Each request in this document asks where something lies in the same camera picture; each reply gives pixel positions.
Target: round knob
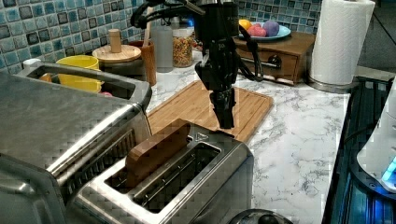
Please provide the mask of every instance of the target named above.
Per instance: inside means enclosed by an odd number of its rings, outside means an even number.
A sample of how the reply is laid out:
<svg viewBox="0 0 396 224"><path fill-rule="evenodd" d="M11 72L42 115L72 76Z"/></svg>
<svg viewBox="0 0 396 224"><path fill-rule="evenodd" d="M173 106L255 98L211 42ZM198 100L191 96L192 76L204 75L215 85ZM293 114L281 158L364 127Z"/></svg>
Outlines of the round knob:
<svg viewBox="0 0 396 224"><path fill-rule="evenodd" d="M268 63L275 64L277 68L280 68L280 65L282 64L282 60L280 59L279 56L275 54L268 58Z"/></svg>
<svg viewBox="0 0 396 224"><path fill-rule="evenodd" d="M265 214L259 218L259 224L279 224L279 222L274 215Z"/></svg>

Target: stainless steel toaster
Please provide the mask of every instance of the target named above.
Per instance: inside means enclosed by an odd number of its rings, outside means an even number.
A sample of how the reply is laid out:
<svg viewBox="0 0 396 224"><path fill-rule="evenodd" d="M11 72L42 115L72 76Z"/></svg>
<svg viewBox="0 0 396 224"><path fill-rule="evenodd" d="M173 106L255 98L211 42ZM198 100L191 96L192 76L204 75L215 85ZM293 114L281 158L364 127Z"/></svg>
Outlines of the stainless steel toaster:
<svg viewBox="0 0 396 224"><path fill-rule="evenodd" d="M37 79L46 73L100 79L116 96ZM0 223L65 223L75 193L151 135L150 97L146 82L59 64L0 77Z"/></svg>
<svg viewBox="0 0 396 224"><path fill-rule="evenodd" d="M228 223L250 208L253 157L224 133L191 125L189 143L135 188L125 160L85 185L67 207L70 223Z"/></svg>

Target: paper towel holder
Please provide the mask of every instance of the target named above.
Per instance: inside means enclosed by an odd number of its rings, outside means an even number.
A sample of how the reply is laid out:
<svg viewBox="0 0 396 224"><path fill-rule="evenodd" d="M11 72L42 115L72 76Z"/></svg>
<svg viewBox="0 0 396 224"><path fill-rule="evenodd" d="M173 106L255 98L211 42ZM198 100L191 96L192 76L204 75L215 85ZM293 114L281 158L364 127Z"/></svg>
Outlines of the paper towel holder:
<svg viewBox="0 0 396 224"><path fill-rule="evenodd" d="M328 84L317 81L313 79L311 76L306 76L304 79L306 85L318 90L318 91L326 91L330 93L337 93L337 94L346 94L351 93L352 90L359 86L359 80L356 77L353 77L352 82L346 85L335 85L335 84Z"/></svg>

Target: drawer knob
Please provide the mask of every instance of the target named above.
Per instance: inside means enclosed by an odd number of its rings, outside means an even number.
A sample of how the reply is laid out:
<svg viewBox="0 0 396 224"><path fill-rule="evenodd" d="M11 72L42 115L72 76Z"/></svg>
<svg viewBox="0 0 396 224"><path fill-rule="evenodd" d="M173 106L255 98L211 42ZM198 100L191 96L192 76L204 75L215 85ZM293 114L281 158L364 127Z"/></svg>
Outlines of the drawer knob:
<svg viewBox="0 0 396 224"><path fill-rule="evenodd" d="M279 56L277 56L277 55L275 54L275 55L272 55L272 56L270 56L270 57L268 58L268 63L271 63L271 64L275 65L276 68L280 68L280 66L281 66L281 64L282 64L282 60L280 59Z"/></svg>

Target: tile backsplash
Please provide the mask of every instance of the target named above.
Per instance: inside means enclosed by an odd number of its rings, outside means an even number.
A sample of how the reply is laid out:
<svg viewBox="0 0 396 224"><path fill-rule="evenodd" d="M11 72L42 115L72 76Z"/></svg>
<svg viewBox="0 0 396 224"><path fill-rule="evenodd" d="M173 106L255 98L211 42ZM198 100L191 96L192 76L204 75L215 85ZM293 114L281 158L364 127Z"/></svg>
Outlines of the tile backsplash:
<svg viewBox="0 0 396 224"><path fill-rule="evenodd" d="M140 38L131 27L144 0L0 0L0 74L17 74L30 58L44 62L84 54L120 29L124 43ZM275 20L292 31L315 33L321 0L239 0L240 18Z"/></svg>
<svg viewBox="0 0 396 224"><path fill-rule="evenodd" d="M321 0L240 0L239 18L249 21L273 20L292 31L315 34Z"/></svg>
<svg viewBox="0 0 396 224"><path fill-rule="evenodd" d="M120 29L124 43L140 38L132 10L143 0L0 0L0 74L17 74L30 58L44 62L83 54Z"/></svg>

